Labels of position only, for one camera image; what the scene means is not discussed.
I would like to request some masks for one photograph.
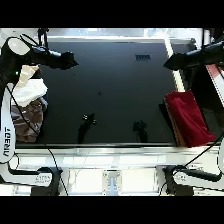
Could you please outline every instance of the black vent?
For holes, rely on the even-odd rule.
[[[135,57],[136,57],[137,61],[148,61],[148,60],[151,59],[149,54],[145,54],[145,55],[144,54],[138,54],[138,55],[135,55]]]

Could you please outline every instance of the red object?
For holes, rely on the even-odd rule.
[[[205,125],[191,90],[173,91],[165,99],[188,147],[204,145],[215,139]]]

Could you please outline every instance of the red towel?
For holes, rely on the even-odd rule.
[[[191,90],[173,91],[165,99],[188,147],[204,145],[215,139],[205,125]]]

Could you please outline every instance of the robotic arm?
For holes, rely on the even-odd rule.
[[[44,46],[39,46],[26,35],[21,38],[9,37],[4,43],[0,57],[0,183],[41,186],[52,190],[60,180],[60,173],[57,169],[41,168],[38,171],[22,171],[12,170],[9,167],[9,161],[15,153],[16,143],[15,128],[10,113],[11,94],[9,90],[12,92],[19,81],[22,65],[37,64],[62,70],[78,65],[73,53],[50,51]]]

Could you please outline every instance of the black tabletop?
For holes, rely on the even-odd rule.
[[[49,106],[35,144],[77,144],[83,115],[95,113],[97,125],[84,144],[138,143],[133,124],[142,120],[148,143],[175,145],[161,110],[165,94],[175,89],[171,71],[163,67],[164,44],[51,42],[49,48],[73,52],[79,66],[65,71],[40,66]]]

